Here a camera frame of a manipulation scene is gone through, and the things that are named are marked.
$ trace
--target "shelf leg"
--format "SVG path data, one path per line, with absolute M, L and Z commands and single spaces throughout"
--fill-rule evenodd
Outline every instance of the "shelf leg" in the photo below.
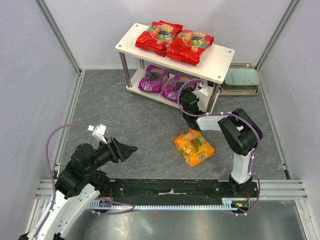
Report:
M 145 60 L 140 59 L 140 68 L 144 69 L 145 68 Z
M 220 84 L 215 83 L 213 86 L 213 91 L 210 96 L 208 105 L 206 106 L 207 113 L 211 113 L 213 106 L 216 104 L 216 101 L 219 95 L 219 90 L 220 90 Z
M 121 59 L 121 63 L 122 63 L 123 71 L 124 71 L 126 84 L 127 84 L 128 88 L 132 88 L 132 83 L 131 83 L 131 79 L 130 79 L 130 75 L 129 75 L 129 71 L 128 71 L 128 66 L 127 66 L 125 54 L 122 52 L 119 52 L 119 55 L 120 55 L 120 59 Z

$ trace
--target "plastic packaging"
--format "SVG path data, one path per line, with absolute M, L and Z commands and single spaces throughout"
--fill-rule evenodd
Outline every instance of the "plastic packaging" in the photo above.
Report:
M 162 57 L 166 56 L 170 44 L 183 26 L 165 21 L 153 21 L 152 24 L 136 40 L 135 46 L 153 52 Z
M 216 153 L 215 149 L 196 130 L 190 130 L 187 134 L 181 134 L 174 140 L 174 144 L 191 168 Z
M 167 56 L 174 60 L 196 66 L 200 62 L 200 55 L 213 42 L 213 36 L 199 31 L 183 30 L 170 45 Z
M 190 78 L 183 76 L 181 74 L 176 74 L 168 83 L 168 85 L 164 88 L 161 95 L 172 102 L 177 103 L 177 96 L 180 88 L 185 82 L 188 82 Z M 192 88 L 192 90 L 195 90 L 197 87 L 197 82 L 193 81 L 190 84 L 187 85 L 188 87 Z
M 162 86 L 169 78 L 169 71 L 158 66 L 149 65 L 139 82 L 139 89 L 147 93 L 161 93 Z

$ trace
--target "barcode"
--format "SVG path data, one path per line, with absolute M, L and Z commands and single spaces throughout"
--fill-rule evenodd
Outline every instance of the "barcode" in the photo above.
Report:
M 151 87 L 151 86 L 144 86 L 144 90 L 146 90 L 146 91 L 151 91 L 151 90 L 152 90 L 152 87 Z
M 204 159 L 206 156 L 207 156 L 206 153 L 205 153 L 205 154 L 202 154 L 202 155 L 198 156 L 198 160 Z
M 176 99 L 177 95 L 173 94 L 173 93 L 170 93 L 168 98 L 170 99 Z

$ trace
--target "orange bag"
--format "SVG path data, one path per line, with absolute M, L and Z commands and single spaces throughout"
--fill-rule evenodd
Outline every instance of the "orange bag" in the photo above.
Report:
M 215 149 L 196 130 L 190 130 L 187 134 L 181 134 L 174 140 L 174 144 L 191 168 L 216 153 Z

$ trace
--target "gray floor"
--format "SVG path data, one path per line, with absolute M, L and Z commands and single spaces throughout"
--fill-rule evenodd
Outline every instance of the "gray floor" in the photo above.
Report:
M 252 172 L 261 179 L 285 179 L 280 156 L 266 107 L 261 95 L 220 96 L 214 112 L 243 108 L 264 134 Z M 87 70 L 74 111 L 72 123 L 106 125 L 106 136 L 138 147 L 126 162 L 108 162 L 101 169 L 111 178 L 228 179 L 233 167 L 233 152 L 222 133 L 202 132 L 216 154 L 190 168 L 180 156 L 174 139 L 188 132 L 181 111 L 126 90 L 122 70 Z M 63 170 L 77 145 L 98 142 L 82 128 L 71 128 L 65 145 Z
M 294 201 L 260 201 L 248 216 L 214 210 L 84 212 L 65 240 L 306 240 Z

